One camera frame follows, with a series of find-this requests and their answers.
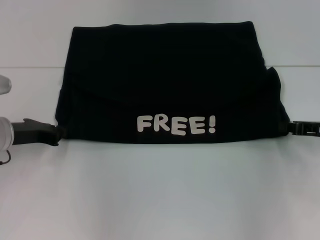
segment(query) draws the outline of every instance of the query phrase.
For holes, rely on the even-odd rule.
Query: black cloth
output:
[[[75,27],[55,117],[66,139],[180,144],[273,138],[288,134],[280,89],[252,22]]]

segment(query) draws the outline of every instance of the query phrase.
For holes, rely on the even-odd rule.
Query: exclamation mark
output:
[[[216,129],[214,128],[216,126],[216,116],[210,116],[209,126],[209,133],[214,134],[216,132]]]

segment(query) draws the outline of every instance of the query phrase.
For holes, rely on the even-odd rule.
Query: wire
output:
[[[11,160],[11,154],[10,154],[9,150],[7,150],[6,152],[8,153],[9,159],[8,159],[8,161],[5,161],[5,162],[0,161],[0,165],[7,164],[7,163],[10,162],[10,160]]]

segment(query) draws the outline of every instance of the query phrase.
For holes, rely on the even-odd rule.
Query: white surface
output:
[[[63,67],[72,28],[252,21],[267,65],[320,65],[318,0],[1,0],[0,67]]]
[[[55,124],[72,27],[254,22],[267,65],[320,65],[320,3],[2,0],[1,116]],[[320,67],[276,67],[292,120],[320,121]],[[320,138],[13,146],[0,240],[319,240]],[[7,155],[0,152],[0,159]]]

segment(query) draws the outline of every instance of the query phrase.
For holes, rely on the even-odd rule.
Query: white wall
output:
[[[0,0],[1,116],[55,124],[74,26],[253,21],[292,120],[320,120],[316,0]],[[1,240],[318,240],[320,139],[13,146]]]

